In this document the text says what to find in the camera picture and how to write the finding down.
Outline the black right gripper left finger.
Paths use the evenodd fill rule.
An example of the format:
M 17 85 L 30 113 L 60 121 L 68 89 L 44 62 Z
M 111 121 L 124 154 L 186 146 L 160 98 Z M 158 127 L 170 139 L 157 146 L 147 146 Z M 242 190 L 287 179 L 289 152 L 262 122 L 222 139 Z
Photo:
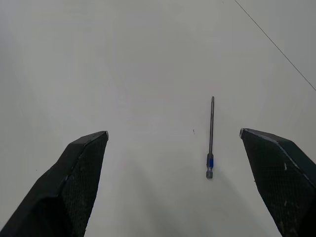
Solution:
M 71 142 L 29 190 L 0 237 L 84 237 L 96 200 L 108 132 Z

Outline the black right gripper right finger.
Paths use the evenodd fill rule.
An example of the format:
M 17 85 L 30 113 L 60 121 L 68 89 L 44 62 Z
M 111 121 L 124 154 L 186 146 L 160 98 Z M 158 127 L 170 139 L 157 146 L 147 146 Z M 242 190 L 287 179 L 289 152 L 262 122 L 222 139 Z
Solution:
M 282 237 L 316 237 L 316 164 L 288 139 L 249 128 L 239 136 Z

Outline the long blue-banded screwdriver bit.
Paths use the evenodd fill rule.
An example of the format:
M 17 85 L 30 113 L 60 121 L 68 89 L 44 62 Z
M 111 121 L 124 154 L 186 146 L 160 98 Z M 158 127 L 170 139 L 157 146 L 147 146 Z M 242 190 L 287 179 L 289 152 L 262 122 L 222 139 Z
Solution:
M 210 133 L 209 133 L 209 152 L 207 155 L 207 171 L 206 178 L 213 178 L 213 167 L 214 167 L 214 158 L 213 158 L 213 125 L 214 125 L 214 96 L 211 98 L 211 111 L 210 111 Z

